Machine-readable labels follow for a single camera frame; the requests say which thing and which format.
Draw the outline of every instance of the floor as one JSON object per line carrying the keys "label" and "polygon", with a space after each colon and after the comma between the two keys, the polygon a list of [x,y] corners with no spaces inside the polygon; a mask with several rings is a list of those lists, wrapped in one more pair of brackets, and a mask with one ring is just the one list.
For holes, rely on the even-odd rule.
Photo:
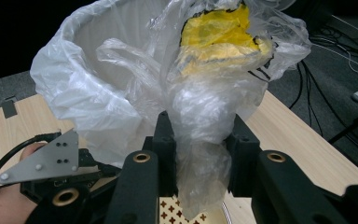
{"label": "floor", "polygon": [[[338,19],[329,22],[329,25],[340,28],[347,35],[358,37],[356,29]],[[302,63],[299,64],[303,88],[292,110],[315,132],[329,140],[341,132],[345,128],[344,125],[350,125],[358,117],[358,103],[351,98],[351,95],[358,91],[358,72],[349,67],[348,54],[345,52],[338,55],[338,49],[317,45],[311,50],[311,54],[304,60],[310,73],[306,73]],[[351,64],[358,70],[357,64]],[[294,68],[286,71],[282,78],[270,82],[268,90],[289,107],[299,95],[300,80],[300,74]],[[0,106],[6,99],[16,101],[34,94],[34,81],[28,71],[0,78]],[[350,140],[358,137],[358,128],[353,133],[349,137],[340,138],[333,146],[358,165],[358,143],[354,144]]]}

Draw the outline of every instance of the white cable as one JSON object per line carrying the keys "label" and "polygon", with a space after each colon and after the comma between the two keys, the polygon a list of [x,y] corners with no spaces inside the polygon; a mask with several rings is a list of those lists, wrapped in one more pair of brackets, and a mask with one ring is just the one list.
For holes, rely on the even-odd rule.
{"label": "white cable", "polygon": [[312,45],[317,46],[317,47],[322,48],[322,49],[330,50],[330,51],[332,51],[333,53],[335,53],[335,54],[337,54],[337,55],[339,55],[339,56],[341,56],[341,57],[347,59],[347,60],[348,60],[348,65],[349,65],[350,69],[351,69],[353,72],[358,73],[358,71],[351,66],[351,62],[356,63],[357,65],[358,65],[358,62],[352,60],[352,59],[351,59],[351,54],[350,54],[346,49],[344,49],[342,46],[338,45],[338,46],[340,46],[341,48],[343,48],[343,49],[348,53],[349,57],[346,57],[345,55],[342,55],[342,54],[340,54],[340,53],[338,53],[338,52],[336,52],[336,51],[334,51],[334,50],[332,50],[332,49],[330,49],[330,48],[327,48],[327,47],[324,47],[324,46],[321,46],[321,45],[318,45],[318,44],[313,44],[313,43],[312,43]]}

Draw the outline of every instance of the gray carpet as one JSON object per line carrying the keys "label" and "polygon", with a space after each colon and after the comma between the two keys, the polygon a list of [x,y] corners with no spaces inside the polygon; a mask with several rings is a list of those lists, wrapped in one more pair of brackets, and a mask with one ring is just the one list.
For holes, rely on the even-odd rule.
{"label": "gray carpet", "polygon": [[[358,36],[358,32],[348,29],[348,25],[343,25],[337,20],[332,22],[331,25],[342,28],[348,35]],[[330,50],[317,46],[313,46],[311,50],[311,54],[304,62],[314,75],[323,95],[337,112],[339,118],[342,119],[345,125],[350,125],[358,117],[358,103],[351,99],[351,95],[358,91],[358,73],[349,68],[347,59]],[[324,139],[329,140],[341,132],[344,126],[328,107],[315,84],[311,82],[310,91],[308,91],[306,77],[303,76],[303,78],[302,95],[292,110],[317,133],[322,134]],[[279,80],[272,81],[268,90],[285,105],[289,106],[296,99],[299,92],[299,80],[300,75],[297,70],[290,70]],[[17,100],[21,100],[34,94],[34,82],[30,78],[29,72],[0,78],[0,105],[6,98],[12,96],[15,96]],[[358,136],[358,128],[353,133]],[[348,137],[340,138],[333,146],[358,165],[358,146],[350,141]]]}

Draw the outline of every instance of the screw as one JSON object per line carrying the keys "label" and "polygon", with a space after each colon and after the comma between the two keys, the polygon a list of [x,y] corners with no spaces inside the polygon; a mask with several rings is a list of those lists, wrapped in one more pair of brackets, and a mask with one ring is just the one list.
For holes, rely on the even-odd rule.
{"label": "screw", "polygon": [[7,180],[8,179],[8,174],[6,174],[6,173],[2,174],[1,179]]}
{"label": "screw", "polygon": [[41,164],[37,164],[35,167],[36,170],[41,170],[42,169],[42,165]]}

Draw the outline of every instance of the yellow object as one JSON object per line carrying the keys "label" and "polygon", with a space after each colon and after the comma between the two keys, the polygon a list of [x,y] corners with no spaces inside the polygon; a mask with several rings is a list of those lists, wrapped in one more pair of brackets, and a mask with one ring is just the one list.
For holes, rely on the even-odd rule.
{"label": "yellow object", "polygon": [[182,32],[181,46],[208,47],[229,43],[257,49],[253,38],[246,33],[249,27],[249,8],[240,4],[234,11],[217,10],[189,19]]}
{"label": "yellow object", "polygon": [[272,42],[265,37],[247,34],[248,18],[249,8],[240,4],[233,11],[203,12],[187,20],[179,54],[178,67],[182,75],[224,66],[255,64],[270,58]]}

